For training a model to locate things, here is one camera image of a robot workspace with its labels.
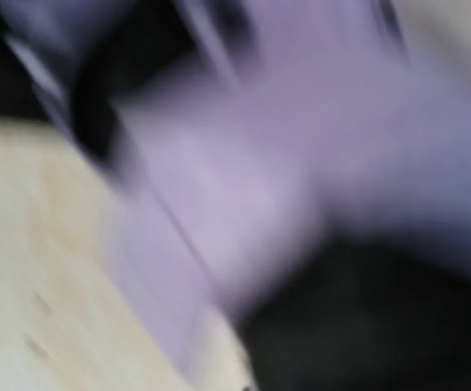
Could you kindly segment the lilac folding umbrella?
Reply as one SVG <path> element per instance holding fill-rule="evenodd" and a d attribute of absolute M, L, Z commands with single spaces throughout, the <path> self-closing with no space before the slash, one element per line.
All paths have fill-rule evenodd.
<path fill-rule="evenodd" d="M 471 390 L 471 1 L 0 1 L 0 115 L 122 203 L 117 282 L 197 376 Z"/>

